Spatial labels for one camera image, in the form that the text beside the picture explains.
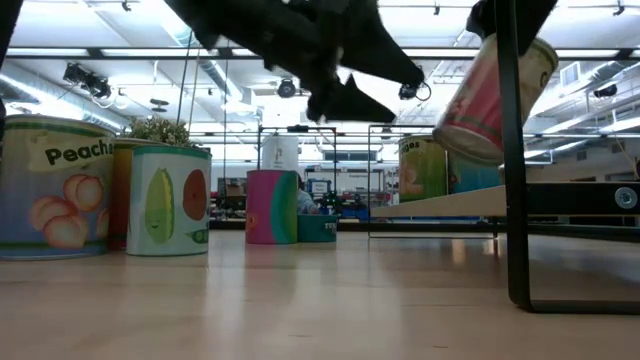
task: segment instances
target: red and white can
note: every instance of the red and white can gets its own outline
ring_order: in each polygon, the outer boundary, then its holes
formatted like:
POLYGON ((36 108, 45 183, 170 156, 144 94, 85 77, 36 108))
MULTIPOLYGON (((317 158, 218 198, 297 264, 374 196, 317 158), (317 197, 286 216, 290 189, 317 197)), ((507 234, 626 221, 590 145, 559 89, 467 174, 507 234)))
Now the red and white can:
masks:
MULTIPOLYGON (((551 45, 535 39, 520 58, 520 101, 526 121, 549 77, 558 68, 551 45)), ((433 131, 434 139, 448 151, 485 165, 503 163, 502 103, 496 36, 489 36, 444 116, 433 131)))

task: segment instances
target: wooden floor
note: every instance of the wooden floor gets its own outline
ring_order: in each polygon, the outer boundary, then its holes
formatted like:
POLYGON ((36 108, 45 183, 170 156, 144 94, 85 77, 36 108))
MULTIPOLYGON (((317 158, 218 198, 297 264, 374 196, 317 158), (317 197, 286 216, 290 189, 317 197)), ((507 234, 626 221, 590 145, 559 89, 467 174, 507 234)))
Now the wooden floor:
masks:
MULTIPOLYGON (((640 245, 532 243, 537 297, 640 300, 640 245)), ((245 247, 217 231, 208 255, 0 262, 0 359, 640 358, 640 317, 512 306, 504 251, 356 233, 245 247)))

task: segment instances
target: green can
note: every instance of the green can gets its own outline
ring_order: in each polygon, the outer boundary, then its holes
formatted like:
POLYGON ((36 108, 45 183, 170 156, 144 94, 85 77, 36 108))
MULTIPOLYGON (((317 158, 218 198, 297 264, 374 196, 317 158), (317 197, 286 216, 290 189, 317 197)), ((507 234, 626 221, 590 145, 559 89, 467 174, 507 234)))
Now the green can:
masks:
POLYGON ((335 242, 337 230, 337 216, 298 215, 298 242, 335 242))
POLYGON ((428 136, 400 140, 400 202, 447 195, 444 149, 428 136))
POLYGON ((174 146, 133 149, 127 254, 207 252, 211 154, 174 146))

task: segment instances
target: pink can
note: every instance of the pink can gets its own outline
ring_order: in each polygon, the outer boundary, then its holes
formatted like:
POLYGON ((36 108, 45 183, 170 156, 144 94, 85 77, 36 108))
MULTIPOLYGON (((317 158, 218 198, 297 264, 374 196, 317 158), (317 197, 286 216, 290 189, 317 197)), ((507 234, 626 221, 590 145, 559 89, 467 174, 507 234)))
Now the pink can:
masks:
POLYGON ((253 170, 247 177, 246 243, 298 242, 298 173, 253 170))
MULTIPOLYGON (((520 58, 520 101, 522 118, 558 68, 558 55, 551 45, 535 39, 520 58)), ((445 149, 480 164, 503 163, 502 102, 496 36, 489 36, 453 100, 433 131, 445 149)))

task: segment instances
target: white cylinder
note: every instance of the white cylinder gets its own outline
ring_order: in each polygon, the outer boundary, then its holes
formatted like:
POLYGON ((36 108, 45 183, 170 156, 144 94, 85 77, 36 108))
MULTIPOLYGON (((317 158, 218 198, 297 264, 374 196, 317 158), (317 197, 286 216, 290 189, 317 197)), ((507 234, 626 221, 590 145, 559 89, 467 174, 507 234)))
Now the white cylinder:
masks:
POLYGON ((298 171, 298 137, 273 135, 262 145, 262 169, 298 171))

